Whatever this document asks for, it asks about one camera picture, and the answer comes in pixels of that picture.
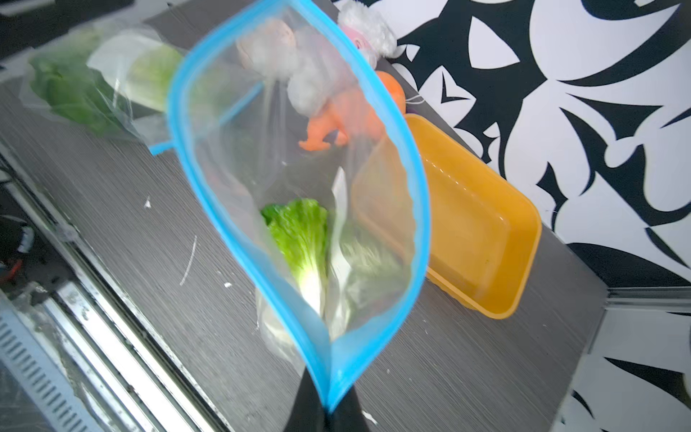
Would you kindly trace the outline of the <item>clear zipper bag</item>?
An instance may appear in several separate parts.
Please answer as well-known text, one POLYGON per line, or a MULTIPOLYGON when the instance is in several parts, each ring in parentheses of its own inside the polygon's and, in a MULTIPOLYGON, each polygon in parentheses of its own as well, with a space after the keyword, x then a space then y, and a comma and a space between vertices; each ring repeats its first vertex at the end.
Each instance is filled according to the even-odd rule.
MULTIPOLYGON (((152 154, 171 149, 168 96, 188 52, 153 28, 94 24, 34 51, 19 99, 34 113, 81 127, 97 137, 136 140, 152 154)), ((230 46, 203 67, 189 88, 190 115, 200 138, 213 140, 227 158, 262 154, 261 134, 244 107, 221 128, 221 120, 257 85, 230 46)))
POLYGON ((258 1, 228 19, 188 53, 168 96, 172 146, 208 218, 257 290, 257 319, 266 345, 299 372, 309 374, 326 412, 338 408, 385 349, 408 317, 426 278, 430 198, 421 156, 404 117, 405 102, 398 81, 370 67, 338 28, 338 18, 329 17, 311 1, 258 1), (406 171, 410 214, 415 221, 410 236, 414 250, 410 258, 392 253, 410 270, 408 287, 390 308, 335 340, 329 336, 325 320, 300 294, 261 210, 274 203, 316 200, 329 212, 331 251, 335 252, 345 223, 359 224, 350 214, 349 192, 356 164, 348 147, 368 139, 352 139, 338 147, 333 131, 325 138, 329 149, 301 149, 298 142, 307 138, 310 117, 295 111, 284 82, 249 68, 259 77, 257 85, 221 120, 212 121, 212 127, 221 128, 244 107, 252 110, 251 119, 262 136, 259 158, 222 156, 215 141, 200 138, 190 115, 189 88, 201 69, 226 47, 238 49, 236 42, 269 18, 282 19, 292 28, 309 25, 338 50, 356 79, 353 86, 360 87, 383 122, 384 138, 396 146, 406 171))

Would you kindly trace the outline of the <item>chinese cabbage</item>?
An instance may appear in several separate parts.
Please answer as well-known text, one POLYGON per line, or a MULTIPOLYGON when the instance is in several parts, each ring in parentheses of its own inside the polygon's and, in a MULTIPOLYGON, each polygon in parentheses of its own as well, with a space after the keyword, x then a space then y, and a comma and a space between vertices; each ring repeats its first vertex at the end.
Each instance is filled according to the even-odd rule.
POLYGON ((39 50, 30 60, 29 86, 55 115, 83 125, 96 135, 124 131, 130 104, 117 95, 87 61, 101 45, 102 32, 74 32, 39 50))
POLYGON ((261 214, 300 294, 333 340, 390 308, 408 287, 408 267, 355 222, 345 223, 332 252, 329 212, 314 199, 269 204, 261 214))
POLYGON ((152 33, 129 29, 99 45, 86 66, 100 72, 119 95, 164 113, 168 90, 184 58, 181 50, 152 33))

